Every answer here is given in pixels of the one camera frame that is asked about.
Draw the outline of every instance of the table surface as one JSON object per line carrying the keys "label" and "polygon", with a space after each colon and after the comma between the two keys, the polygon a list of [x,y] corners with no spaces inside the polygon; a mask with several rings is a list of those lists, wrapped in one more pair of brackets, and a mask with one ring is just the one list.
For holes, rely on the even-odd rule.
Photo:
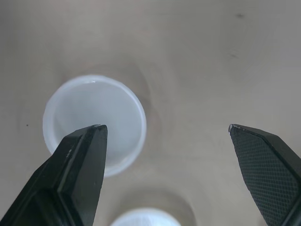
{"label": "table surface", "polygon": [[301,154],[298,0],[3,0],[0,217],[49,156],[45,104],[65,81],[126,84],[147,117],[144,149],[106,178],[94,225],[137,207],[184,226],[263,226],[230,123],[279,135]]}

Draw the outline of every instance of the white plastic cap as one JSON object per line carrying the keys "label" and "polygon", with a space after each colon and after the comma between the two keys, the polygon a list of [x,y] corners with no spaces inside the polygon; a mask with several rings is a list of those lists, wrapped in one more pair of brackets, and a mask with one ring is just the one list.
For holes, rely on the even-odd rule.
{"label": "white plastic cap", "polygon": [[49,99],[43,116],[43,134],[53,154],[62,138],[94,124],[108,127],[104,176],[120,173],[143,148],[146,118],[136,95],[124,84],[101,75],[67,81]]}
{"label": "white plastic cap", "polygon": [[158,209],[136,209],[117,218],[111,226],[181,226],[170,214]]}

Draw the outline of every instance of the white circular lid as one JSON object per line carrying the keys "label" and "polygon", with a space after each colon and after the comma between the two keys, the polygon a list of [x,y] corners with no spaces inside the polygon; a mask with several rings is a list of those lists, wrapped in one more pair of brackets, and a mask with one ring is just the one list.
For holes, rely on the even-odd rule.
{"label": "white circular lid", "polygon": [[111,226],[181,226],[170,214],[152,208],[131,210],[117,218]]}

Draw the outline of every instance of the textured gripper pad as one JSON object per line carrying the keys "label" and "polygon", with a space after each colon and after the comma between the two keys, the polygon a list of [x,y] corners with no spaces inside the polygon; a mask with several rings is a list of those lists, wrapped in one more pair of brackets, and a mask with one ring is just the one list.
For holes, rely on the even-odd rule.
{"label": "textured gripper pad", "polygon": [[263,138],[233,127],[230,135],[241,173],[269,226],[280,226],[299,196],[296,178]]}

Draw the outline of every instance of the dark spot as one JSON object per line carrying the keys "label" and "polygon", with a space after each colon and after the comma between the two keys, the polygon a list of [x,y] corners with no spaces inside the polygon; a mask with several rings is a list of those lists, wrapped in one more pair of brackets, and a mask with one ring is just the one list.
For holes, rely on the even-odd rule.
{"label": "dark spot", "polygon": [[242,13],[237,13],[236,17],[239,18],[239,19],[243,19],[243,18],[245,18],[245,15],[242,14]]}
{"label": "dark spot", "polygon": [[236,56],[235,54],[230,54],[230,56],[231,56],[232,58],[238,59],[238,56]]}

